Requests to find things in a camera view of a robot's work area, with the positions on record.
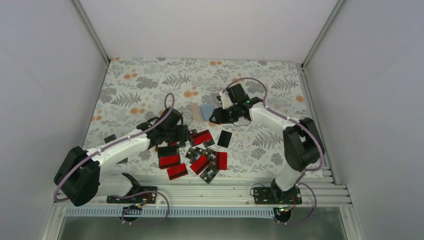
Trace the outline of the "beige leather card holder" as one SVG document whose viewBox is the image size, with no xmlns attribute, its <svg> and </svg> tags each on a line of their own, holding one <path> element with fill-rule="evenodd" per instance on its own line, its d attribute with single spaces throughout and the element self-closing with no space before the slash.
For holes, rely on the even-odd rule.
<svg viewBox="0 0 424 240">
<path fill-rule="evenodd" d="M 213 103 L 197 104 L 191 102 L 190 107 L 192 119 L 196 122 L 208 122 L 215 109 Z"/>
</svg>

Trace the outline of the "black logo card bottom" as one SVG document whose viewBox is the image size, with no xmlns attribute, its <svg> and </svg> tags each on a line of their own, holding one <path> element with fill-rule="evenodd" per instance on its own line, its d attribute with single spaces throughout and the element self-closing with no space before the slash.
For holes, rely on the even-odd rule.
<svg viewBox="0 0 424 240">
<path fill-rule="evenodd" d="M 210 184 L 212 180 L 217 176 L 219 173 L 219 169 L 216 169 L 214 165 L 209 165 L 205 168 L 205 170 L 199 175 L 199 177 L 206 182 L 207 184 Z"/>
</svg>

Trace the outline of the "black card by left arm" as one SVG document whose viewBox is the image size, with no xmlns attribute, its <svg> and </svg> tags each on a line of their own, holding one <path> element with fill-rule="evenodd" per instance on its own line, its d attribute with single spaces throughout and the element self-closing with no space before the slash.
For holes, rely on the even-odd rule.
<svg viewBox="0 0 424 240">
<path fill-rule="evenodd" d="M 128 162 L 128 158 L 124 158 L 123 160 L 117 162 L 117 164 L 126 164 Z"/>
</svg>

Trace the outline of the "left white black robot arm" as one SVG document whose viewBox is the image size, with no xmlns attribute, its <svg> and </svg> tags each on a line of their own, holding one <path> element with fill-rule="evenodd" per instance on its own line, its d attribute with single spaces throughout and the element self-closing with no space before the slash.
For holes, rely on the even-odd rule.
<svg viewBox="0 0 424 240">
<path fill-rule="evenodd" d="M 129 173 L 110 169 L 130 155 L 148 151 L 163 143 L 183 138 L 183 115 L 166 108 L 160 117 L 139 124 L 127 135 L 87 150 L 76 146 L 69 150 L 53 182 L 65 199 L 79 207 L 95 197 L 118 196 L 131 203 L 139 197 L 139 184 Z"/>
</svg>

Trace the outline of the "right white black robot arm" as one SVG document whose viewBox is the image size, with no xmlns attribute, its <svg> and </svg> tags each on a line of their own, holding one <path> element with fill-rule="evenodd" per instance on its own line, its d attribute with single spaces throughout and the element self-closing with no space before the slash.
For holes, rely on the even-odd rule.
<svg viewBox="0 0 424 240">
<path fill-rule="evenodd" d="M 292 118 L 266 105 L 266 98 L 249 97 L 240 84 L 229 86 L 217 95 L 220 106 L 209 121 L 214 124 L 234 124 L 240 118 L 262 124 L 283 139 L 285 166 L 270 184 L 274 202 L 289 199 L 309 165 L 320 161 L 325 149 L 315 122 L 309 118 Z"/>
</svg>

